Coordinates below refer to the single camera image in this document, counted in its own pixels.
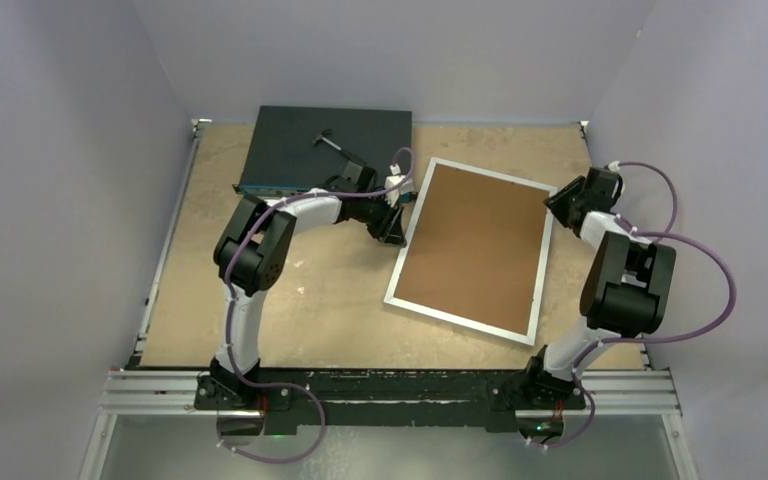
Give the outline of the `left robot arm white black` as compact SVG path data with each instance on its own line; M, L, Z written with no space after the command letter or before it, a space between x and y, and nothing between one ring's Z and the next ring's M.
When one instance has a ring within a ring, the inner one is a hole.
M220 397L232 408L247 408L257 399L266 294L283 272L295 235L353 220L382 244L405 244L402 198L413 190L412 174L391 164L382 187L376 186L374 174L351 163L304 193L272 201L246 194L238 203L213 254L225 287L226 320L209 367Z

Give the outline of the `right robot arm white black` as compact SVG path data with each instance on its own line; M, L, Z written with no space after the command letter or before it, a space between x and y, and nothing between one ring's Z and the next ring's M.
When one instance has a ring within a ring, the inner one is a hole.
M612 209L623 185L616 169L592 167L544 202L595 256L579 299L579 321L526 366L521 392L533 406L569 397L579 372L620 341L655 332L663 321L676 252L622 225Z

